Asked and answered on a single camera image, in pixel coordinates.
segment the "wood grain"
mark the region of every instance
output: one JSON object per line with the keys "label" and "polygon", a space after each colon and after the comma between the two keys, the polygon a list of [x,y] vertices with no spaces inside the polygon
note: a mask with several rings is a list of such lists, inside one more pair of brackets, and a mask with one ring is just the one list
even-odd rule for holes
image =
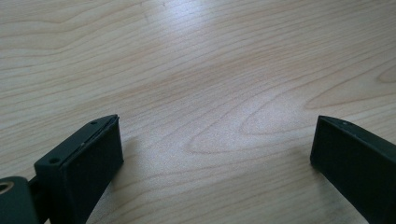
{"label": "wood grain", "polygon": [[396,144],[396,3],[0,2],[0,174],[120,115],[89,223],[366,223],[309,164],[319,114]]}

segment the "wooden table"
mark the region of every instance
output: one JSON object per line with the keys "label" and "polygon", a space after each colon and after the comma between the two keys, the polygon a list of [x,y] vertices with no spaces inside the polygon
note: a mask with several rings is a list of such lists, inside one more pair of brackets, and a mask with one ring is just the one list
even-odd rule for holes
{"label": "wooden table", "polygon": [[396,4],[0,2],[0,175],[120,115],[89,223],[366,223],[309,163],[319,114],[396,144]]}

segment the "table surface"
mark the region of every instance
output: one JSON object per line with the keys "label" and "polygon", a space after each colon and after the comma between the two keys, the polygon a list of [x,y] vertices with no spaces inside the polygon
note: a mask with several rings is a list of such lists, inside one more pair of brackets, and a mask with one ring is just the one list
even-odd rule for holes
{"label": "table surface", "polygon": [[0,2],[0,175],[120,116],[88,223],[366,223],[315,171],[318,115],[396,143],[389,0]]}

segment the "black plastic part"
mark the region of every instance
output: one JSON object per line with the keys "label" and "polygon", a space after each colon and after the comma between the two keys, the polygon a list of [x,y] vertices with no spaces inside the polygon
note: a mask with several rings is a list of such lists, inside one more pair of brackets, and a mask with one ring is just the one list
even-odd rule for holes
{"label": "black plastic part", "polygon": [[25,178],[12,176],[0,179],[0,223],[39,224]]}
{"label": "black plastic part", "polygon": [[37,161],[51,223],[85,223],[122,164],[117,115],[91,121]]}
{"label": "black plastic part", "polygon": [[396,223],[396,146],[350,122],[319,116],[311,164],[370,223]]}

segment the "light wood surface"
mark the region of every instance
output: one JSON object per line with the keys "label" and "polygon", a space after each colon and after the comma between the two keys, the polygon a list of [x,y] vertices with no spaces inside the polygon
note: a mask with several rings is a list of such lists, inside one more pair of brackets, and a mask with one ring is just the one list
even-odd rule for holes
{"label": "light wood surface", "polygon": [[89,223],[366,223],[309,164],[319,114],[396,144],[388,0],[0,2],[0,176],[120,115]]}

